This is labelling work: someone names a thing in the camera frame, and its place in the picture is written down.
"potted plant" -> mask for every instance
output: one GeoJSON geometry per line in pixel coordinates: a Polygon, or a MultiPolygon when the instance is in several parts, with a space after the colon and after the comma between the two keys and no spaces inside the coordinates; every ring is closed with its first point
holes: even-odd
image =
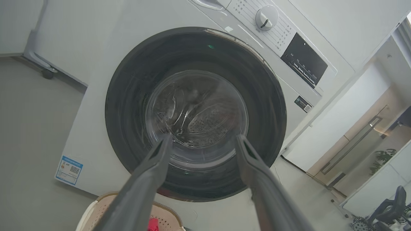
{"type": "Polygon", "coordinates": [[[369,168],[371,170],[371,173],[368,174],[369,176],[374,175],[385,163],[388,162],[396,153],[397,150],[393,148],[387,148],[384,151],[375,151],[377,160],[372,163],[371,167],[369,168]]]}

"sticker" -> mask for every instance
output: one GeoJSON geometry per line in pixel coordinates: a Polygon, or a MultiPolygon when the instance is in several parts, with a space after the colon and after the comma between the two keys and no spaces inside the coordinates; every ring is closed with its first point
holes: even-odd
{"type": "Polygon", "coordinates": [[[298,105],[302,110],[304,110],[306,113],[308,113],[312,106],[305,101],[301,96],[298,96],[298,98],[294,101],[296,105],[298,105]]]}
{"type": "Polygon", "coordinates": [[[82,164],[63,156],[55,177],[69,184],[76,185],[82,168],[82,164]]]}
{"type": "Polygon", "coordinates": [[[229,32],[232,31],[233,29],[232,29],[231,27],[227,26],[226,28],[224,28],[224,30],[225,30],[227,33],[229,33],[229,32]]]}

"washer door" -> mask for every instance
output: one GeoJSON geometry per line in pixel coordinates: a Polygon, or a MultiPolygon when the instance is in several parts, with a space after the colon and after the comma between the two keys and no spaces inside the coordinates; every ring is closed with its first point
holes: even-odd
{"type": "Polygon", "coordinates": [[[247,136],[271,166],[285,136],[278,80],[252,48],[207,28],[154,35],[123,59],[106,96],[113,149],[131,173],[161,134],[174,138],[158,193],[213,201],[245,189],[233,137],[247,136]]]}

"gray floor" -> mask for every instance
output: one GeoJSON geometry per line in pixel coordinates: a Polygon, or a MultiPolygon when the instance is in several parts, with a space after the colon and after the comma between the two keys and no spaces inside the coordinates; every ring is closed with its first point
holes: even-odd
{"type": "MultiPolygon", "coordinates": [[[[96,196],[53,179],[85,87],[0,59],[0,230],[74,231],[96,196]]],[[[335,197],[282,159],[282,184],[317,231],[350,230],[335,197]]]]}

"control button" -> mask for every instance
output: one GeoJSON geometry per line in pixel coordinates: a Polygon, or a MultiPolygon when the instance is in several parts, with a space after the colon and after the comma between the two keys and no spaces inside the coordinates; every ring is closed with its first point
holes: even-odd
{"type": "Polygon", "coordinates": [[[293,63],[293,61],[294,61],[294,58],[291,57],[291,55],[287,55],[285,58],[286,58],[290,63],[293,63]]]}
{"type": "Polygon", "coordinates": [[[278,22],[278,11],[273,5],[266,5],[256,14],[256,24],[260,30],[270,30],[278,22]]]}

